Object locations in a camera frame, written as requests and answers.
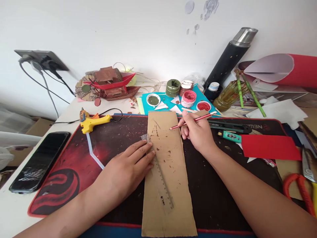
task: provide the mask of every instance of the glue gun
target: glue gun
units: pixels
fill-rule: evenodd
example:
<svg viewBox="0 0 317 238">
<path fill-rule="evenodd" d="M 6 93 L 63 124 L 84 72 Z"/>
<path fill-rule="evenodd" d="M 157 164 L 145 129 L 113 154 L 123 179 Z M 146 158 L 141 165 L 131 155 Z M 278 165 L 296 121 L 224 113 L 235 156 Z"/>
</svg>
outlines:
<svg viewBox="0 0 317 238">
<path fill-rule="evenodd" d="M 111 119 L 112 116 L 110 115 L 99 118 L 99 115 L 96 114 L 93 117 L 89 117 L 89 113 L 86 112 L 83 108 L 80 111 L 80 126 L 83 127 L 82 132 L 84 134 L 92 132 L 95 125 L 110 122 Z"/>
</svg>

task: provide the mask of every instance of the red pencil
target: red pencil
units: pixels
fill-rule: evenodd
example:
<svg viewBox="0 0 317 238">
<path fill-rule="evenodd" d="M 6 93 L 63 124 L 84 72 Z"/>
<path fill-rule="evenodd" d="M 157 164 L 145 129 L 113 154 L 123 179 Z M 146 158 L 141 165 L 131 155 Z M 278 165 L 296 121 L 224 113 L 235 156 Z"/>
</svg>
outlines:
<svg viewBox="0 0 317 238">
<path fill-rule="evenodd" d="M 206 117 L 215 115 L 215 114 L 217 114 L 217 112 L 216 112 L 216 111 L 213 111 L 213 112 L 208 113 L 208 114 L 206 114 L 206 115 L 203 115 L 203 116 L 201 116 L 201 117 L 195 118 L 194 121 L 198 121 L 198 120 L 200 120 L 200 119 L 203 119 L 203 118 L 206 118 Z M 175 129 L 175 128 L 179 128 L 179 126 L 173 126 L 173 127 L 170 128 L 170 130 Z"/>
</svg>

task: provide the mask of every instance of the red corrugated paper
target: red corrugated paper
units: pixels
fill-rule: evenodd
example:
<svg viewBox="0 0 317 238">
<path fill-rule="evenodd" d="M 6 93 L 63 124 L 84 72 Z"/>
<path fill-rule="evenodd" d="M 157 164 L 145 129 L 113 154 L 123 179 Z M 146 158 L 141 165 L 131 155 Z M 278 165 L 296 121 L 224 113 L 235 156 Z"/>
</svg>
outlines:
<svg viewBox="0 0 317 238">
<path fill-rule="evenodd" d="M 245 157 L 280 160 L 301 160 L 299 150 L 291 137 L 241 135 Z"/>
<path fill-rule="evenodd" d="M 294 60 L 293 70 L 275 84 L 317 88 L 317 57 L 288 54 Z"/>
</svg>

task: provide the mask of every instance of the clear plastic ruler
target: clear plastic ruler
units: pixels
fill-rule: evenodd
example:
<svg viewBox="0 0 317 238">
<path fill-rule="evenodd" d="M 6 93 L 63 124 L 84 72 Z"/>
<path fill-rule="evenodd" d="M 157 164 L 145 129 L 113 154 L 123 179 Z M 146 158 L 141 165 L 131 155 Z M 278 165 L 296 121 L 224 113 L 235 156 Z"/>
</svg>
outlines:
<svg viewBox="0 0 317 238">
<path fill-rule="evenodd" d="M 145 139 L 147 140 L 147 142 L 151 142 L 151 139 L 148 138 L 148 134 L 141 136 L 141 139 Z M 151 171 L 155 180 L 156 187 L 158 189 L 158 195 L 160 197 L 164 211 L 168 214 L 173 210 L 174 205 L 173 205 L 172 197 L 170 196 L 168 192 L 168 189 L 167 189 L 167 186 L 161 171 L 161 167 L 159 165 L 159 161 L 156 155 L 153 158 L 153 165 L 154 166 Z"/>
</svg>

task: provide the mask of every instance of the hand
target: hand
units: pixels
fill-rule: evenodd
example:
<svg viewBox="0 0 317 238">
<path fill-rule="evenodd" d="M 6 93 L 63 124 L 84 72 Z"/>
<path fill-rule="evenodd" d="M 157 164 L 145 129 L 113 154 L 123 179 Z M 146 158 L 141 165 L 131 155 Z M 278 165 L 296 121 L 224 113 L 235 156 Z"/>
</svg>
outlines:
<svg viewBox="0 0 317 238">
<path fill-rule="evenodd" d="M 210 147 L 218 148 L 212 137 L 211 129 L 207 119 L 194 121 L 199 117 L 194 113 L 183 111 L 183 117 L 178 125 L 181 126 L 185 122 L 187 125 L 181 127 L 183 139 L 191 140 L 192 144 L 202 155 L 206 155 L 210 151 Z"/>
<path fill-rule="evenodd" d="M 151 147 L 152 143 L 141 140 L 109 161 L 92 185 L 101 197 L 99 201 L 106 201 L 107 207 L 111 203 L 114 209 L 137 188 L 153 167 L 150 162 L 155 151 L 143 156 Z"/>
</svg>

